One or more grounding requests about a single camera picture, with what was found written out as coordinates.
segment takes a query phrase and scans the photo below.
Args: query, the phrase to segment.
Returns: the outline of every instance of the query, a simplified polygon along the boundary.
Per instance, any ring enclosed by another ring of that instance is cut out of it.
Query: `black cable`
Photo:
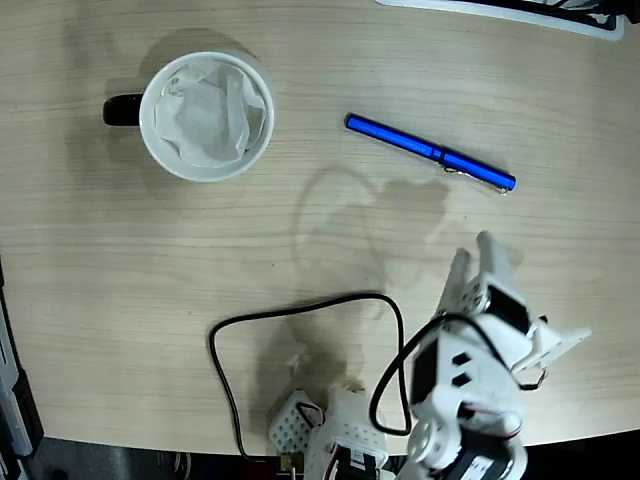
[[[398,352],[399,352],[398,355],[399,355],[404,348],[404,322],[402,320],[402,313],[400,312],[400,308],[398,307],[398,305],[390,297],[378,292],[352,293],[352,294],[336,297],[333,299],[312,303],[310,305],[302,305],[297,307],[294,306],[294,307],[284,308],[280,310],[272,310],[269,312],[240,315],[237,317],[224,320],[219,324],[217,324],[215,327],[213,327],[213,329],[209,333],[209,352],[211,354],[211,360],[213,361],[213,365],[215,366],[216,372],[218,373],[218,377],[220,378],[220,383],[222,383],[222,387],[224,388],[225,394],[227,396],[229,409],[231,410],[233,431],[236,438],[238,451],[240,452],[240,455],[245,460],[248,460],[250,462],[263,462],[263,460],[255,459],[247,455],[247,452],[244,449],[244,444],[242,443],[242,430],[240,426],[240,414],[238,413],[238,407],[233,397],[233,393],[231,391],[229,381],[227,380],[227,377],[224,374],[224,370],[222,369],[220,359],[218,358],[218,353],[216,350],[216,343],[215,343],[216,334],[223,328],[228,327],[230,325],[234,325],[236,323],[249,322],[254,320],[263,320],[267,318],[299,315],[302,313],[309,313],[316,310],[321,310],[323,308],[333,307],[333,306],[342,305],[345,303],[350,303],[350,302],[355,302],[360,300],[381,300],[391,307],[398,324]],[[411,432],[411,412],[409,411],[409,400],[407,398],[407,387],[405,382],[403,365],[399,365],[397,368],[395,368],[394,373],[396,371],[398,372],[398,387],[400,389],[400,402],[402,403],[402,412],[404,415],[404,421],[406,425],[405,429],[404,430],[390,429],[390,428],[381,426],[377,421],[374,423],[374,425],[376,425],[376,428],[380,429],[381,431],[391,433],[392,435],[408,435]]]
[[[493,344],[491,339],[487,336],[484,330],[482,330],[478,326],[478,324],[474,322],[471,318],[458,313],[445,313],[444,315],[435,317],[433,320],[427,323],[424,327],[422,327],[418,331],[418,333],[416,333],[411,338],[411,340],[409,340],[406,343],[406,345],[400,349],[396,357],[393,360],[391,360],[391,363],[382,374],[382,377],[380,378],[378,385],[376,385],[376,388],[373,391],[373,394],[371,395],[371,403],[369,403],[369,420],[371,421],[371,423],[375,428],[377,428],[381,432],[388,433],[390,435],[397,435],[397,436],[406,436],[411,433],[411,425],[409,425],[409,427],[405,430],[393,430],[393,429],[384,427],[380,425],[380,423],[378,423],[377,414],[378,414],[378,405],[380,404],[380,399],[382,398],[382,394],[386,390],[387,385],[389,385],[389,382],[391,381],[395,373],[404,372],[403,365],[405,360],[416,349],[416,347],[420,344],[420,342],[424,339],[424,337],[434,332],[438,328],[441,328],[447,323],[451,323],[451,322],[462,322],[469,325],[480,336],[482,341],[487,345],[487,347],[489,348],[489,351],[491,352],[491,355],[493,355],[493,357],[498,362],[500,362],[500,364],[504,366],[504,368],[509,370],[509,367],[507,367],[507,364],[505,363],[504,359],[500,355],[500,352],[498,352],[498,349]]]

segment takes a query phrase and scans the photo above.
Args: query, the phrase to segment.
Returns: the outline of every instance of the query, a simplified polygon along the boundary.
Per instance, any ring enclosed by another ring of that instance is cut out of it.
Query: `wooden table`
[[[393,296],[408,334],[457,247],[506,243],[537,313],[593,336],[527,394],[524,439],[640,427],[640,41],[373,0],[12,1],[0,19],[0,254],[49,436],[235,452],[212,325],[332,293]],[[272,74],[266,155],[222,184],[165,173],[101,105],[165,62],[246,49]],[[502,197],[348,133],[354,111],[508,167]],[[372,389],[394,354],[366,303],[237,326],[221,356],[247,449],[294,386]],[[401,424],[395,387],[383,405]],[[403,452],[392,440],[391,451]]]

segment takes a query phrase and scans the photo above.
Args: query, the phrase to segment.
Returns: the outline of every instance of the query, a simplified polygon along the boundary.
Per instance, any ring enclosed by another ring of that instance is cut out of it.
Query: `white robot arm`
[[[452,323],[428,335],[414,357],[411,411],[417,418],[398,478],[426,480],[520,479],[527,454],[521,386],[515,374],[547,366],[589,336],[587,328],[559,334],[544,317],[532,318],[513,283],[504,247],[488,232],[477,237],[480,272],[468,281],[470,254],[459,249],[436,316],[464,314],[478,332]]]
[[[468,280],[471,255],[459,249],[435,318],[421,330],[429,333],[409,342],[417,344],[409,402],[417,422],[400,480],[520,479],[527,466],[520,390],[537,388],[549,364],[591,333],[560,334],[545,317],[531,315],[505,248],[487,232],[477,243],[478,275]],[[525,370],[539,372],[538,383],[520,385],[516,374]],[[296,391],[272,422],[270,438],[280,453],[304,454],[310,480],[389,478],[382,470],[386,438],[367,415],[376,410],[368,403],[361,392],[334,388],[322,412]]]

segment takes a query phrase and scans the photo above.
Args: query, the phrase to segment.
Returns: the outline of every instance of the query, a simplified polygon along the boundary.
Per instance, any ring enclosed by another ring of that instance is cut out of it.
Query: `white mug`
[[[155,106],[171,76],[193,60],[214,59],[230,63],[245,72],[260,90],[266,106],[266,118],[256,143],[238,160],[219,167],[202,167],[185,162],[178,150],[160,138],[155,128]],[[165,170],[194,182],[220,182],[246,171],[262,156],[275,126],[274,88],[265,69],[251,55],[233,50],[194,52],[176,58],[165,65],[147,85],[144,94],[118,95],[108,99],[102,109],[107,125],[139,126],[147,150]]]

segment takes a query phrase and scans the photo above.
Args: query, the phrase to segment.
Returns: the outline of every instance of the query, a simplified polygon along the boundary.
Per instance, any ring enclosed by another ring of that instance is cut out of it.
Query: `blue pen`
[[[431,143],[409,133],[350,113],[345,119],[349,130],[362,133],[390,145],[407,150],[439,163],[447,172],[463,173],[507,193],[516,186],[516,177],[480,160],[456,152],[448,147]]]

